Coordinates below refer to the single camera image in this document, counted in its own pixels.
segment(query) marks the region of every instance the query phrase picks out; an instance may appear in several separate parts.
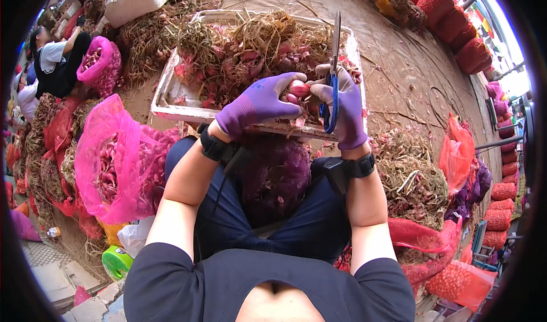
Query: plastic bottle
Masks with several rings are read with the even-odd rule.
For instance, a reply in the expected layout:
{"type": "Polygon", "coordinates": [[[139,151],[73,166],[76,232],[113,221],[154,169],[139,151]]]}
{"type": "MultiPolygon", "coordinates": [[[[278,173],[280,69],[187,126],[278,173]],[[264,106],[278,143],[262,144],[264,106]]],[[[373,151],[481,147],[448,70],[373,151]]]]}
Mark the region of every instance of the plastic bottle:
{"type": "Polygon", "coordinates": [[[52,238],[56,238],[61,235],[61,230],[59,227],[51,227],[46,234],[52,238]]]}

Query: white plastic bag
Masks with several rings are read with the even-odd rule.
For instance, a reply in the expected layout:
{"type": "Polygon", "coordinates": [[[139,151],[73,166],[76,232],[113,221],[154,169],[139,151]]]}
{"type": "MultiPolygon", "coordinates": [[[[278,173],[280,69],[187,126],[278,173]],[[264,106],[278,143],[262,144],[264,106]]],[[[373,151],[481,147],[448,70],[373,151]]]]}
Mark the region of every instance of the white plastic bag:
{"type": "Polygon", "coordinates": [[[118,231],[118,238],[125,251],[134,259],[146,243],[155,215],[145,217],[138,225],[127,225],[118,231]]]}

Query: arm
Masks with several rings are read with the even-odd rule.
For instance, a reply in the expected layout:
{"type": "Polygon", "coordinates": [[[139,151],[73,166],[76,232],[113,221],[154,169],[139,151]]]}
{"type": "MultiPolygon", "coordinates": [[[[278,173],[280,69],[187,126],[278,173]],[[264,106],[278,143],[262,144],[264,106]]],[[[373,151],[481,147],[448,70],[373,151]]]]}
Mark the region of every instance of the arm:
{"type": "MultiPolygon", "coordinates": [[[[244,126],[276,117],[298,117],[299,106],[279,100],[279,94],[292,80],[305,80],[306,75],[290,72],[259,80],[236,100],[217,113],[209,126],[209,134],[224,142],[241,135],[244,126]]],[[[177,163],[165,186],[147,244],[167,243],[184,250],[194,261],[194,225],[197,210],[203,201],[218,162],[201,152],[197,140],[177,163]]]]}
{"type": "MultiPolygon", "coordinates": [[[[220,132],[216,120],[209,126],[209,135],[225,142],[231,140],[220,132]]],[[[161,242],[176,246],[184,250],[192,261],[197,209],[205,198],[219,163],[204,156],[202,150],[198,139],[173,169],[146,240],[147,245],[161,242]]]]}
{"type": "MultiPolygon", "coordinates": [[[[358,160],[370,153],[368,143],[342,152],[342,159],[358,160]]],[[[351,274],[377,258],[397,260],[387,225],[387,201],[378,170],[350,180],[346,208],[351,225],[351,274]]]]}
{"type": "Polygon", "coordinates": [[[78,37],[80,31],[81,27],[75,27],[74,30],[72,30],[72,35],[66,41],[65,48],[63,49],[63,54],[66,54],[67,52],[72,50],[72,48],[74,47],[74,41],[76,40],[76,37],[78,37]]]}
{"type": "MultiPolygon", "coordinates": [[[[330,66],[317,66],[318,74],[326,75],[330,66]]],[[[370,153],[368,136],[361,118],[361,94],[351,76],[341,66],[336,68],[340,113],[334,132],[338,136],[338,148],[344,160],[358,160],[370,153]]],[[[332,87],[324,80],[310,87],[312,94],[332,104],[332,87]]],[[[395,252],[387,226],[387,201],[378,171],[364,178],[350,180],[346,195],[346,208],[351,225],[351,273],[368,261],[377,258],[395,259],[395,252]]]]}

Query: person sitting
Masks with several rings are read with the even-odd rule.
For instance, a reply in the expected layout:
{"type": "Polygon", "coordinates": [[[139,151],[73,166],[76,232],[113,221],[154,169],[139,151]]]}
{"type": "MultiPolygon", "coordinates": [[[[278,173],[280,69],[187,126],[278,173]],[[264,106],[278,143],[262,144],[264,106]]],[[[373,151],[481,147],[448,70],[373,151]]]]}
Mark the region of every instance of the person sitting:
{"type": "Polygon", "coordinates": [[[63,42],[52,42],[43,26],[32,31],[30,44],[38,79],[37,98],[43,93],[64,98],[74,88],[78,80],[76,71],[91,44],[91,36],[81,31],[84,22],[85,16],[78,17],[72,35],[63,42]]]}
{"type": "Polygon", "coordinates": [[[25,117],[25,121],[32,122],[34,119],[34,111],[38,106],[36,92],[38,90],[38,80],[27,86],[27,76],[21,71],[13,81],[13,89],[17,91],[17,102],[21,108],[21,113],[25,117]]]}

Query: purple glove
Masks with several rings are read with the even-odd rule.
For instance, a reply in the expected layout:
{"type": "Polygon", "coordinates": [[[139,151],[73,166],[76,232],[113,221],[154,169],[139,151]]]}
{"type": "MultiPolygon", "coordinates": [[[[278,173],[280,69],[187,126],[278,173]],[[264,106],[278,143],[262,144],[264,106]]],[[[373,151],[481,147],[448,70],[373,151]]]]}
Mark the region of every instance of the purple glove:
{"type": "MultiPolygon", "coordinates": [[[[325,76],[329,73],[330,64],[320,64],[315,68],[318,75],[325,76]]],[[[341,66],[336,67],[338,76],[338,120],[334,133],[338,137],[340,150],[351,150],[363,145],[367,135],[363,129],[361,117],[361,92],[351,79],[350,74],[341,66]]],[[[332,87],[326,85],[326,79],[308,82],[311,85],[310,92],[329,105],[332,110],[332,87]]]]}
{"type": "Polygon", "coordinates": [[[245,126],[301,116],[300,106],[279,100],[281,92],[294,80],[305,82],[306,75],[287,72],[256,81],[217,113],[218,125],[230,137],[237,139],[245,126]]]}

